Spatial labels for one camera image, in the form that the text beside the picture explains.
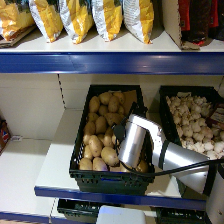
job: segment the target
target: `brown potato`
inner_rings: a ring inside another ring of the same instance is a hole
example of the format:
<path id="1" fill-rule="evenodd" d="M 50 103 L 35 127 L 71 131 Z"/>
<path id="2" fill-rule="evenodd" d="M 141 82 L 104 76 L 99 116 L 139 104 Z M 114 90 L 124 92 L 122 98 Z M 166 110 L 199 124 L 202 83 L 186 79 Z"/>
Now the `brown potato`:
<path id="1" fill-rule="evenodd" d="M 88 113 L 87 115 L 87 121 L 92 121 L 95 123 L 96 119 L 99 117 L 96 113 Z"/>
<path id="2" fill-rule="evenodd" d="M 106 118 L 109 126 L 112 126 L 114 123 L 120 124 L 122 121 L 121 116 L 117 113 L 107 113 L 104 115 L 104 117 Z"/>
<path id="3" fill-rule="evenodd" d="M 100 116 L 96 120 L 96 134 L 104 134 L 107 130 L 107 121 L 106 118 L 103 116 Z"/>
<path id="4" fill-rule="evenodd" d="M 99 108 L 99 115 L 103 116 L 104 114 L 108 113 L 108 107 L 105 105 L 100 105 Z"/>
<path id="5" fill-rule="evenodd" d="M 104 147 L 101 152 L 101 157 L 109 166 L 115 166 L 119 163 L 116 151 L 111 147 Z"/>
<path id="6" fill-rule="evenodd" d="M 94 157 L 98 157 L 102 151 L 102 142 L 96 135 L 92 135 L 89 139 L 89 148 Z"/>
<path id="7" fill-rule="evenodd" d="M 97 135 L 98 139 L 103 143 L 104 134 Z"/>
<path id="8" fill-rule="evenodd" d="M 119 99 L 116 96 L 112 96 L 110 98 L 109 104 L 108 104 L 108 110 L 111 113 L 116 113 L 119 109 Z"/>
<path id="9" fill-rule="evenodd" d="M 147 173 L 149 170 L 149 166 L 145 160 L 141 160 L 138 166 L 136 167 L 136 171 Z"/>
<path id="10" fill-rule="evenodd" d="M 89 112 L 96 113 L 100 107 L 100 100 L 97 96 L 93 96 L 89 101 Z"/>
<path id="11" fill-rule="evenodd" d="M 122 114 L 122 115 L 124 114 L 124 107 L 123 106 L 121 106 L 121 105 L 119 106 L 118 113 Z"/>
<path id="12" fill-rule="evenodd" d="M 120 168 L 121 168 L 121 172 L 124 172 L 124 173 L 129 173 L 130 171 L 129 170 L 127 170 L 122 164 L 120 165 Z"/>
<path id="13" fill-rule="evenodd" d="M 112 93 L 110 93 L 110 92 L 101 93 L 99 95 L 100 102 L 103 105 L 108 105 L 111 97 L 112 97 Z"/>
<path id="14" fill-rule="evenodd" d="M 114 92 L 113 93 L 114 96 L 116 96 L 119 99 L 119 103 L 120 104 L 124 104 L 125 102 L 125 95 L 122 92 Z"/>
<path id="15" fill-rule="evenodd" d="M 93 170 L 95 171 L 108 171 L 107 165 L 105 162 L 99 158 L 96 157 L 93 159 Z"/>
<path id="16" fill-rule="evenodd" d="M 93 164 L 90 159 L 82 158 L 79 162 L 79 169 L 80 170 L 92 170 Z"/>
<path id="17" fill-rule="evenodd" d="M 83 143 L 84 143 L 85 145 L 89 145 L 89 139 L 90 139 L 90 137 L 91 137 L 91 135 L 89 135 L 89 134 L 85 134 L 85 135 L 83 136 Z"/>
<path id="18" fill-rule="evenodd" d="M 89 145 L 86 145 L 84 147 L 83 158 L 90 159 L 90 160 L 93 159 L 93 154 L 89 148 Z"/>
<path id="19" fill-rule="evenodd" d="M 92 121 L 89 121 L 86 123 L 85 127 L 84 127 L 84 135 L 88 134 L 88 135 L 94 135 L 96 132 L 96 126 Z"/>
<path id="20" fill-rule="evenodd" d="M 104 135 L 103 144 L 105 147 L 114 147 L 114 143 L 112 142 L 112 137 L 110 135 Z"/>
<path id="21" fill-rule="evenodd" d="M 110 135 L 110 136 L 113 136 L 114 134 L 114 131 L 111 127 L 108 127 L 106 132 L 105 132 L 105 135 Z"/>

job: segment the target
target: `store shelf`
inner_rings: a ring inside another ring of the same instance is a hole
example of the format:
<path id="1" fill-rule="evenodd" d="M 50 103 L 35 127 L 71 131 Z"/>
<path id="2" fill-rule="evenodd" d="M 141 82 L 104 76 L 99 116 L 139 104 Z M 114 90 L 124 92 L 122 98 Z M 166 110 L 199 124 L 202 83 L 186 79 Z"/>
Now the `store shelf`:
<path id="1" fill-rule="evenodd" d="M 199 52 L 182 52 L 161 28 L 146 45 L 122 28 L 111 42 L 93 27 L 75 45 L 65 31 L 46 43 L 38 29 L 12 48 L 0 49 L 0 73 L 198 74 L 223 75 L 224 43 L 208 40 Z"/>
<path id="2" fill-rule="evenodd" d="M 81 192 L 75 179 L 69 176 L 70 159 L 81 115 L 82 111 L 65 110 L 35 184 L 37 196 L 154 207 L 205 209 L 203 200 L 182 199 L 176 179 L 169 176 L 157 177 L 153 184 L 149 184 L 145 196 Z"/>
<path id="3" fill-rule="evenodd" d="M 49 223 L 55 199 L 36 197 L 33 189 L 50 143 L 8 142 L 0 156 L 0 219 Z"/>
<path id="4" fill-rule="evenodd" d="M 52 224 L 80 224 L 79 222 L 74 222 L 68 220 L 64 214 L 57 211 L 58 199 L 55 200 L 52 212 L 51 212 L 51 222 Z M 136 205 L 123 205 L 124 208 L 138 209 L 145 213 L 146 224 L 156 224 L 155 217 L 156 212 L 152 210 L 149 206 L 136 206 Z"/>

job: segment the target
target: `yellow chip bag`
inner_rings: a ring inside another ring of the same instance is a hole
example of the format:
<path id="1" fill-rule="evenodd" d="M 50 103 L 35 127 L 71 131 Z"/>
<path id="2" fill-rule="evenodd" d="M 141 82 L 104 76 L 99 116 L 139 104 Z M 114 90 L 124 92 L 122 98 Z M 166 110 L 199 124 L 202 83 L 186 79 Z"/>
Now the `yellow chip bag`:
<path id="1" fill-rule="evenodd" d="M 154 10 L 150 0 L 123 0 L 124 24 L 141 42 L 151 43 Z"/>
<path id="2" fill-rule="evenodd" d="M 91 5 L 86 0 L 59 0 L 60 15 L 69 37 L 79 44 L 93 25 Z"/>
<path id="3" fill-rule="evenodd" d="M 57 0 L 29 0 L 29 5 L 32 16 L 46 41 L 55 41 L 63 29 Z"/>
<path id="4" fill-rule="evenodd" d="M 105 41 L 113 40 L 122 24 L 122 6 L 119 0 L 92 0 L 93 19 L 97 32 Z"/>
<path id="5" fill-rule="evenodd" d="M 10 41 L 35 24 L 27 1 L 0 0 L 0 35 Z"/>

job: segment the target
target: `black plastic crate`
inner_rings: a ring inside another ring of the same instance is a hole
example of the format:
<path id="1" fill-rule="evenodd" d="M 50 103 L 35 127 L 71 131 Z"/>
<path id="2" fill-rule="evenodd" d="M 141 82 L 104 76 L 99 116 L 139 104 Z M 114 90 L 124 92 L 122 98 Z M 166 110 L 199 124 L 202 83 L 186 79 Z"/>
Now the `black plastic crate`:
<path id="1" fill-rule="evenodd" d="M 158 224 L 205 224 L 203 211 L 156 208 Z"/>
<path id="2" fill-rule="evenodd" d="M 103 172 L 79 170 L 78 163 L 83 154 L 83 129 L 88 115 L 89 101 L 93 96 L 107 91 L 132 91 L 137 94 L 137 103 L 144 106 L 141 88 L 138 85 L 91 85 L 75 141 L 74 151 L 70 161 L 69 173 L 71 178 L 75 178 L 81 191 L 109 194 L 144 195 L 149 183 L 153 183 L 152 177 L 141 177 L 132 173 L 124 172 Z M 145 157 L 149 165 L 149 173 L 154 173 L 154 166 L 151 164 L 152 147 L 150 137 L 147 134 L 143 147 L 145 147 Z"/>
<path id="3" fill-rule="evenodd" d="M 173 121 L 173 115 L 170 112 L 169 106 L 166 102 L 166 96 L 177 96 L 178 92 L 191 93 L 191 96 L 206 97 L 208 102 L 211 102 L 215 106 L 218 102 L 224 102 L 223 98 L 218 92 L 211 86 L 161 86 L 160 93 L 160 118 L 162 122 L 163 131 L 168 141 L 177 145 L 181 145 L 180 138 L 177 133 L 176 125 Z M 205 196 L 193 191 L 186 187 L 181 181 L 177 179 L 179 192 L 182 197 L 193 199 L 206 199 Z"/>
<path id="4" fill-rule="evenodd" d="M 96 223 L 99 210 L 103 205 L 121 206 L 118 204 L 59 199 L 57 211 L 64 214 L 65 218 L 68 220 Z"/>

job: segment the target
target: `blue shelf edge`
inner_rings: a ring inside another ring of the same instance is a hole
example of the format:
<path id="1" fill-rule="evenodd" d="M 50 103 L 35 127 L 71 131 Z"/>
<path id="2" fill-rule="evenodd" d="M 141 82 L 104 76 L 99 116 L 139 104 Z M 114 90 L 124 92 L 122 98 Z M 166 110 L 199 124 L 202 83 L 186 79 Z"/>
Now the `blue shelf edge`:
<path id="1" fill-rule="evenodd" d="M 30 214 L 0 212 L 0 220 L 19 221 L 19 222 L 30 222 L 30 223 L 47 223 L 49 224 L 48 216 L 37 216 Z"/>
<path id="2" fill-rule="evenodd" d="M 224 52 L 0 53 L 0 73 L 223 75 Z"/>
<path id="3" fill-rule="evenodd" d="M 188 210 L 205 211 L 206 201 L 195 199 L 171 198 L 162 196 L 138 196 L 89 193 L 75 190 L 63 190 L 45 187 L 34 188 L 36 196 L 65 198 L 73 200 L 103 202 L 114 204 L 148 205 L 151 207 L 166 207 Z"/>

